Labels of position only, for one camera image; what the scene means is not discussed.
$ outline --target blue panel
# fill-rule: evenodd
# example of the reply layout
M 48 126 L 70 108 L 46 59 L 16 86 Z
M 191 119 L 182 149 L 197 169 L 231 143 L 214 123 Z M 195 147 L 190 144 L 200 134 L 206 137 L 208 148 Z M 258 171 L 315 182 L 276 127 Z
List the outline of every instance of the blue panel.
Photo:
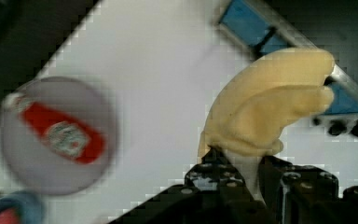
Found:
M 329 87 L 334 92 L 334 101 L 324 114 L 341 115 L 358 113 L 358 103 L 337 83 L 332 83 Z
M 287 48 L 289 48 L 288 44 L 284 40 L 282 40 L 279 37 L 277 37 L 276 35 L 274 35 L 266 43 L 266 45 L 263 46 L 263 48 L 261 49 L 261 53 L 262 53 L 262 55 L 266 55 L 266 54 L 272 53 L 276 50 L 287 49 Z
M 251 46 L 258 44 L 263 39 L 269 27 L 242 0 L 233 0 L 220 22 L 225 24 L 245 44 Z

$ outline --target white table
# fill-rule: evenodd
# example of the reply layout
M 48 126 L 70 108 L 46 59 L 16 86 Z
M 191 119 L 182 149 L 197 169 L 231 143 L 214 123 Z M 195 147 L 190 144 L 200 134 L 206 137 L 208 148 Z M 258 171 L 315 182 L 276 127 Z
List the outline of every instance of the white table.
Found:
M 48 224 L 106 223 L 174 184 L 196 163 L 214 98 L 249 63 L 212 27 L 222 1 L 104 0 L 40 74 L 75 77 L 118 114 L 118 164 L 89 189 L 45 197 Z M 280 158 L 358 185 L 358 141 L 302 119 L 282 134 Z M 23 189 L 0 163 L 0 189 Z

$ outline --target round plate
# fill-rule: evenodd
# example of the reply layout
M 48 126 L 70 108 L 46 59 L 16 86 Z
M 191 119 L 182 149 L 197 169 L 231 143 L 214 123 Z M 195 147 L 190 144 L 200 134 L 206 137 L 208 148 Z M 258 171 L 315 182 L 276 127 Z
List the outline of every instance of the round plate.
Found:
M 49 150 L 19 117 L 1 109 L 1 154 L 20 182 L 38 193 L 65 195 L 81 191 L 97 181 L 109 166 L 116 148 L 113 111 L 101 94 L 67 77 L 34 80 L 19 91 L 84 121 L 106 140 L 106 149 L 100 158 L 90 164 L 78 164 Z

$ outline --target red ketchup bottle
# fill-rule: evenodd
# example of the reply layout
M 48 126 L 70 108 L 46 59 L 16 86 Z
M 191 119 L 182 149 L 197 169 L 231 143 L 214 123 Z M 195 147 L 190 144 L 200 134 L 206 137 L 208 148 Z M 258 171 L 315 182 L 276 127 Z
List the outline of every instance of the red ketchup bottle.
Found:
M 17 113 L 44 145 L 68 160 L 88 164 L 97 160 L 104 151 L 102 135 L 88 124 L 23 93 L 11 93 L 4 107 Z

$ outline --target blue object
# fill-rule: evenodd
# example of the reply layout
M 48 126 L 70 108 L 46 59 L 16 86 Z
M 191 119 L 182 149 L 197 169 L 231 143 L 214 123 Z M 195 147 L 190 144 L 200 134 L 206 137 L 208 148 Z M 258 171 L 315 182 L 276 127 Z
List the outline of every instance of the blue object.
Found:
M 220 23 L 231 30 L 245 44 L 256 45 L 268 33 L 269 25 L 242 0 L 233 0 Z
M 358 102 L 353 99 L 338 83 L 328 85 L 334 93 L 334 101 L 324 115 L 343 115 L 358 113 Z
M 278 36 L 274 35 L 260 50 L 262 55 L 266 55 L 279 49 L 287 49 L 289 45 Z
M 21 217 L 21 224 L 42 224 L 44 206 L 31 192 L 17 191 L 0 198 L 0 213 L 15 208 Z

